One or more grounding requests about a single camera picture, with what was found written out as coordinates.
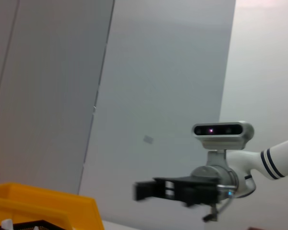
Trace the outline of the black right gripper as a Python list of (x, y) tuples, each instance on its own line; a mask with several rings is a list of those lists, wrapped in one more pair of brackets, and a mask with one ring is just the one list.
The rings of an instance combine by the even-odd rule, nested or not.
[(148, 198), (175, 200), (184, 203), (186, 207), (214, 205), (219, 202), (218, 184), (217, 177), (156, 177), (152, 181), (136, 182), (133, 186), (133, 199), (135, 201)]

